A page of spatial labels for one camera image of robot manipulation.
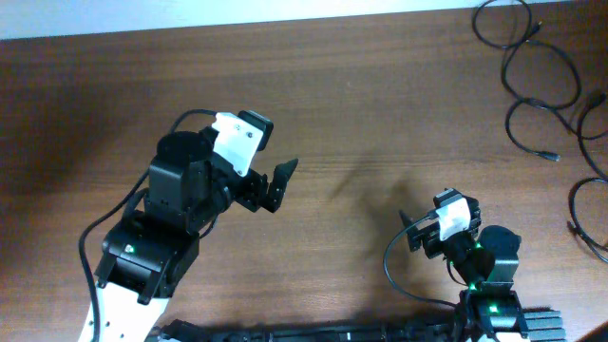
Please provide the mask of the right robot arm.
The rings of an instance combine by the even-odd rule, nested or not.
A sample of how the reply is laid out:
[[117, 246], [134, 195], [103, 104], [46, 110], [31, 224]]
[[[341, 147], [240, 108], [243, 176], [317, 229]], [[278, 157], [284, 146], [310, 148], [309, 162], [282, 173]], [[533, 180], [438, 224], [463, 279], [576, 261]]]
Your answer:
[[[519, 268], [522, 238], [505, 227], [481, 227], [479, 202], [454, 189], [433, 198], [434, 207], [414, 220], [401, 211], [403, 229], [383, 255], [383, 269], [393, 289], [411, 299], [452, 309], [443, 338], [448, 341], [527, 341], [527, 323], [514, 275]], [[422, 249], [427, 258], [442, 257], [450, 277], [459, 276], [464, 288], [457, 303], [413, 294], [390, 275], [392, 248], [405, 239], [411, 252]]]

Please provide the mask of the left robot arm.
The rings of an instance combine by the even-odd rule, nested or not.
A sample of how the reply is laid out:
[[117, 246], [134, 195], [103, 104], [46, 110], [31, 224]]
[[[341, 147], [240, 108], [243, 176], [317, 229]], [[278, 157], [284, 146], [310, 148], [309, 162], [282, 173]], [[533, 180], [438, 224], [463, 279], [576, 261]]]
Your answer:
[[83, 264], [91, 304], [82, 341], [144, 341], [164, 314], [219, 215], [238, 203], [271, 213], [281, 205], [298, 161], [267, 176], [237, 170], [223, 152], [255, 154], [256, 134], [224, 135], [207, 127], [161, 138], [144, 179], [119, 204], [122, 216], [102, 243], [97, 268]]

